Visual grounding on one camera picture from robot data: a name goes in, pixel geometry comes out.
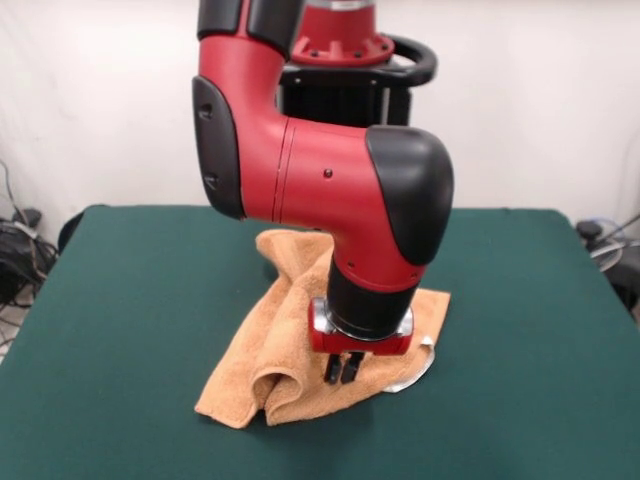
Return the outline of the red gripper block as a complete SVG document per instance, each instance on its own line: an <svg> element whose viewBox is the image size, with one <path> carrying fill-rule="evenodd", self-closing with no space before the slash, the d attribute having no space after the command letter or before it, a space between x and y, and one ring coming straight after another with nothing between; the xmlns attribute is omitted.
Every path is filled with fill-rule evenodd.
<svg viewBox="0 0 640 480"><path fill-rule="evenodd" d="M330 354L324 373L324 382L335 385L352 383L358 374L365 353L377 356L404 355L411 344L415 329L413 310L409 308L396 331L382 340L365 340L341 332L330 319L325 298L313 298L308 307L308 333L314 352ZM342 369L342 353L349 353Z"/></svg>

